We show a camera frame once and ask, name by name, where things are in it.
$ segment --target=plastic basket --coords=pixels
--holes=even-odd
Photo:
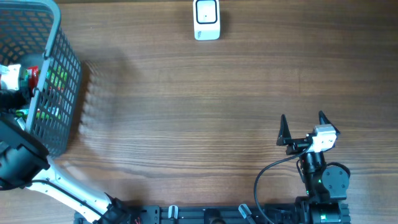
[[[67,148],[81,64],[62,32],[61,12],[51,0],[0,2],[0,63],[38,65],[37,88],[25,131],[57,157]]]

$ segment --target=robotic arm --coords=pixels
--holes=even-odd
[[[169,208],[127,207],[117,198],[91,189],[61,170],[49,157],[48,150],[28,133],[0,117],[0,191],[27,188],[47,194],[79,213],[78,219],[89,223],[165,224],[165,223],[350,223],[346,199],[349,169],[339,163],[327,164],[323,153],[334,147],[339,131],[320,111],[320,125],[305,138],[292,139],[282,115],[278,146],[287,146],[288,157],[265,167],[254,184],[257,207]],[[292,204],[260,206],[257,183],[274,165],[299,158],[297,169],[305,184],[307,197],[297,197]]]

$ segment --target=wood grain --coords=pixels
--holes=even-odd
[[[388,1],[224,1],[222,36],[197,42],[191,2],[61,5],[85,81],[65,170],[145,205],[253,204],[255,176],[318,110],[342,132],[328,162],[351,169],[353,223],[396,223],[398,16]],[[294,162],[259,199],[305,194]],[[35,192],[1,194],[0,223],[71,223]]]

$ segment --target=gray basket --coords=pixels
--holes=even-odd
[[[65,152],[81,82],[81,65],[51,0],[0,2],[0,63],[41,69],[25,131],[52,157]]]

